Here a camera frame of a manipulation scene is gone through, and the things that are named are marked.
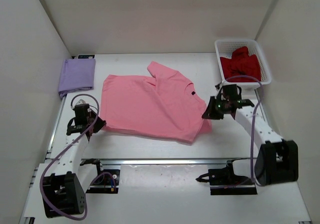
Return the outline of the purple t shirt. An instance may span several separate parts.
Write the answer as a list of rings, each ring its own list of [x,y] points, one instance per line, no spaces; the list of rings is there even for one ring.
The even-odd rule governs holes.
[[[59,78],[59,97],[62,99],[68,93],[93,89],[95,67],[95,59],[66,59]]]

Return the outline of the pink t shirt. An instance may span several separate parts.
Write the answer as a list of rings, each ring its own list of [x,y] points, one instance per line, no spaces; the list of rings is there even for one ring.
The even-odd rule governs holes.
[[[207,105],[190,79],[154,61],[147,70],[150,76],[104,80],[99,116],[106,131],[186,143],[212,131],[211,121],[202,118]]]

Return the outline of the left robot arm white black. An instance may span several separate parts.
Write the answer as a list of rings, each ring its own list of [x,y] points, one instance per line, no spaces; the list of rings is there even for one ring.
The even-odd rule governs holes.
[[[82,100],[73,111],[75,116],[67,124],[63,153],[46,167],[39,182],[48,218],[67,215],[82,220],[87,211],[87,189],[91,183],[103,182],[105,177],[98,159],[83,160],[82,157],[92,135],[103,129],[106,122]]]

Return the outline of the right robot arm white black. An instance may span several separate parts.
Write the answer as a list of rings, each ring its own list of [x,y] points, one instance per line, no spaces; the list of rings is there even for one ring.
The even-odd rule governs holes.
[[[250,180],[258,186],[298,180],[298,146],[277,134],[257,113],[259,104],[242,98],[236,84],[217,84],[203,119],[222,120],[230,115],[250,135]]]

